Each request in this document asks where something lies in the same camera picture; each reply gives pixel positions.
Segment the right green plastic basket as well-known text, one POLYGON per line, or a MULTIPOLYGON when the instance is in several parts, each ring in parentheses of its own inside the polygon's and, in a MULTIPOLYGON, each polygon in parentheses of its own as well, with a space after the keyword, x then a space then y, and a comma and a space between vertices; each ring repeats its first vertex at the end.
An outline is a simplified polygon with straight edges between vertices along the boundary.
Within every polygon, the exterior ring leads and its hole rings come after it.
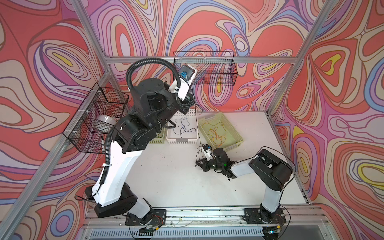
POLYGON ((198 120, 199 130, 213 149, 230 151, 239 147, 244 139, 225 114, 217 113, 198 120))

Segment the green plastic basket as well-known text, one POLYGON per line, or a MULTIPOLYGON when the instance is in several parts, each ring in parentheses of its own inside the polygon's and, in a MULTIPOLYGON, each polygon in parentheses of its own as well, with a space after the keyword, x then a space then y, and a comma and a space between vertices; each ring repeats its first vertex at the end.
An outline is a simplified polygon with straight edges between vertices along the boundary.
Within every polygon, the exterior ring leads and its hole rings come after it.
POLYGON ((163 144, 165 142, 167 135, 167 130, 165 128, 162 128, 160 133, 157 133, 157 136, 149 141, 149 144, 163 144))
POLYGON ((244 139, 225 114, 217 113, 198 120, 199 130, 213 149, 230 151, 239 147, 244 139))

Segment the white plastic basket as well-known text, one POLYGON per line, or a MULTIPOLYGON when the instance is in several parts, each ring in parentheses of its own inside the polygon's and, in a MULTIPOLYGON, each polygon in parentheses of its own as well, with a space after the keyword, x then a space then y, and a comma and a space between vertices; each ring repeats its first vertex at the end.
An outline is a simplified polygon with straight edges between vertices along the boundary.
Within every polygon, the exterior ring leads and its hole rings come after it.
POLYGON ((195 145, 198 141, 198 125, 195 109, 187 115, 177 114, 167 125, 166 139, 170 145, 195 145))

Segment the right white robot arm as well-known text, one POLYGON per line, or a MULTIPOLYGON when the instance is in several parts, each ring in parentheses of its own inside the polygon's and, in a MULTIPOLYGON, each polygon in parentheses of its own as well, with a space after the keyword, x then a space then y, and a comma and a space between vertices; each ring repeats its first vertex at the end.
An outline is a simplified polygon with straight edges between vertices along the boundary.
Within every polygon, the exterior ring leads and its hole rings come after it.
POLYGON ((262 147, 253 157, 232 161, 223 148, 202 147, 203 156, 195 165, 203 172, 213 170, 224 175, 229 181, 244 175, 256 174, 265 184, 265 194, 258 208, 244 209, 243 220, 247 224, 271 224, 282 218, 281 198, 286 185, 294 175, 292 167, 262 147))

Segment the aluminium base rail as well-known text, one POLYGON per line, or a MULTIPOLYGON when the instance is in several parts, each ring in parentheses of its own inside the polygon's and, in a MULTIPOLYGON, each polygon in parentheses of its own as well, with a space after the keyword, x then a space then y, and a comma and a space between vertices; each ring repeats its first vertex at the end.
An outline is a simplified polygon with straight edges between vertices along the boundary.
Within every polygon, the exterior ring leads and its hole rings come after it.
MULTIPOLYGON (((244 220, 246 206, 226 207, 191 207, 166 208, 165 226, 180 227, 240 227, 246 226, 244 220)), ((258 226, 274 226, 287 220, 290 226, 329 225, 330 221, 320 207, 308 205, 291 205, 283 208, 283 213, 270 224, 258 223, 258 226)), ((115 216, 99 219, 96 213, 88 211, 83 226, 124 228, 126 217, 115 216)))

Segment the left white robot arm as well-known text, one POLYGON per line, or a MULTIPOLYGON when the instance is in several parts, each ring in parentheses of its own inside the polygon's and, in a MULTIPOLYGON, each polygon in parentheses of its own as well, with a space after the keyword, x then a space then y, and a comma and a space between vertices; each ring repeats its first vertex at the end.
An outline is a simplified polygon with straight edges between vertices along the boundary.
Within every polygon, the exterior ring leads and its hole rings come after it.
POLYGON ((157 133, 167 125, 176 112, 186 114, 194 105, 190 87, 193 80, 180 78, 172 85, 160 79, 146 79, 134 86, 127 79, 134 105, 128 115, 111 127, 105 140, 105 163, 93 187, 86 189, 87 197, 96 202, 98 218, 129 213, 138 219, 151 219, 152 206, 137 197, 126 178, 135 161, 157 133))

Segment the left green plastic basket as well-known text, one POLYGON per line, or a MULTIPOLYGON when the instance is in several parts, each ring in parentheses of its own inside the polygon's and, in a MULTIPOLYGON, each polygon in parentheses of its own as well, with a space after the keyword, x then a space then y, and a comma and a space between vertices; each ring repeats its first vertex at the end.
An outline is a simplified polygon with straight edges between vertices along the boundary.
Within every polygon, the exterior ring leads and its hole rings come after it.
POLYGON ((162 128, 160 133, 157 133, 157 136, 149 141, 149 144, 163 144, 165 142, 167 135, 167 130, 165 128, 162 128))

